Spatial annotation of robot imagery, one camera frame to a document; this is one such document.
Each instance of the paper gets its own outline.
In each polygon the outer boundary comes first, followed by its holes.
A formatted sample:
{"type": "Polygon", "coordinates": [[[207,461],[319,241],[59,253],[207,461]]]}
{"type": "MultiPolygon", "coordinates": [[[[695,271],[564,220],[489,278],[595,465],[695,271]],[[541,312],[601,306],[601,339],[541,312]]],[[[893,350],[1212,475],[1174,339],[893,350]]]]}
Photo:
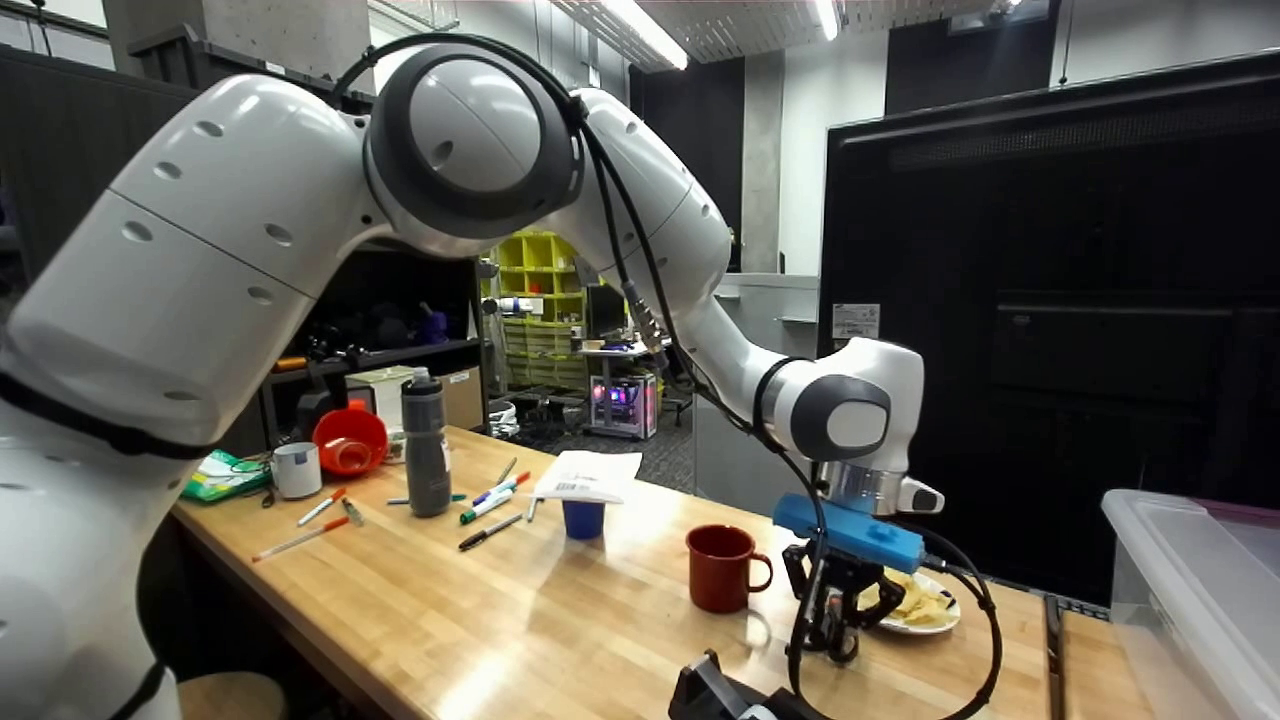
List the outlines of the paper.
{"type": "Polygon", "coordinates": [[[538,498],[620,504],[640,471],[640,454],[562,454],[538,498]]]}

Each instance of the shelving unit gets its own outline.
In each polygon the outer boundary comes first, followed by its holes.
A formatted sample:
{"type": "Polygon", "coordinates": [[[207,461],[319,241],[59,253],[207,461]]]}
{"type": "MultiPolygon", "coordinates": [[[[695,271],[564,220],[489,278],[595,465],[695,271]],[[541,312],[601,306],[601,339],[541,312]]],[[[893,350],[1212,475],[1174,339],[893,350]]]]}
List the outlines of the shelving unit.
{"type": "Polygon", "coordinates": [[[512,389],[586,392],[589,361],[578,351],[586,289],[578,253],[556,233],[515,233],[493,248],[498,278],[484,300],[526,300],[538,312],[506,326],[512,389]]]}

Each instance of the plate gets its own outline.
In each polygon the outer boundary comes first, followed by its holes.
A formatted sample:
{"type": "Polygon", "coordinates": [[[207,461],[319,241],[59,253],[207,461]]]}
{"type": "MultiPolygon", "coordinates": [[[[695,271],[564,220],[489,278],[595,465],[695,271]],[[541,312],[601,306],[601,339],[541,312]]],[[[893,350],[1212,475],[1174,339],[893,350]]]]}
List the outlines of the plate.
{"type": "MultiPolygon", "coordinates": [[[[885,578],[893,584],[905,584],[905,601],[893,615],[885,615],[878,630],[885,632],[902,632],[902,637],[943,637],[960,623],[960,601],[949,584],[939,584],[937,578],[905,578],[885,567],[885,578]]],[[[863,590],[863,597],[855,597],[855,610],[872,610],[882,601],[882,590],[863,590]]]]}

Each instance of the white cup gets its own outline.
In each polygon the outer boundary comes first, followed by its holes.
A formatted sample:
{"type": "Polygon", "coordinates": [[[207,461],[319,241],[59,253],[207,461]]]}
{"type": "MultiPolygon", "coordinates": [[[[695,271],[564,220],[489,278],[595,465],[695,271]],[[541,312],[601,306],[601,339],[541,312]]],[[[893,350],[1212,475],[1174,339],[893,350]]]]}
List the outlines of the white cup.
{"type": "Polygon", "coordinates": [[[279,445],[273,454],[278,498],[300,500],[319,494],[319,454],[317,445],[279,445]]]}

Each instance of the mug handle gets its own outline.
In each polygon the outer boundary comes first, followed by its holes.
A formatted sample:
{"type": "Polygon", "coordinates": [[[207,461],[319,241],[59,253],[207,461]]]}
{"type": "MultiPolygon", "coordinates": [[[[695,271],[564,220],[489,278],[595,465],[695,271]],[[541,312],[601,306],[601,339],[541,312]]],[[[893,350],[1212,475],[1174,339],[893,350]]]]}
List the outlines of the mug handle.
{"type": "Polygon", "coordinates": [[[763,584],[749,584],[749,594],[763,594],[772,584],[772,559],[753,554],[749,559],[759,559],[770,567],[763,584]]]}

